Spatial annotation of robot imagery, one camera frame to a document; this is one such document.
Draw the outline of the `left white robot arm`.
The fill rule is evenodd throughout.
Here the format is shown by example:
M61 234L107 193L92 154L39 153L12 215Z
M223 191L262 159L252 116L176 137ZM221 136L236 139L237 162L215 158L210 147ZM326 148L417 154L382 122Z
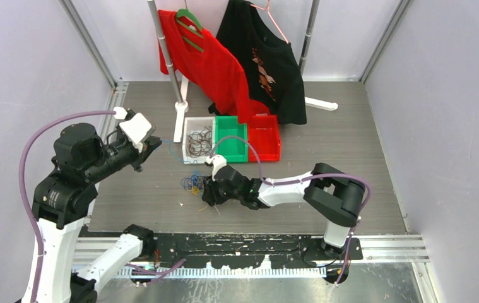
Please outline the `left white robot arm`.
M34 190L32 222L40 232L34 247L37 254L23 302L95 302L109 280L127 263L149 260L156 251L152 230L132 224L119 240L84 268L73 271L75 246L97 197L97 184L110 175L142 164L162 141L149 136L136 148L119 133L116 141L104 144L88 123L64 128L54 142L54 170Z

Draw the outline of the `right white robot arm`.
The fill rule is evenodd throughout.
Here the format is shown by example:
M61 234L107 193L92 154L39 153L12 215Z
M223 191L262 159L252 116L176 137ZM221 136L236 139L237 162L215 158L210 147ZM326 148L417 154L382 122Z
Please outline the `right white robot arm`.
M306 203L326 219L322 251L329 259L345 253L360 212L370 199L370 184L326 164L283 179L248 178L230 165L203 179L202 200L209 206L236 200L251 209Z

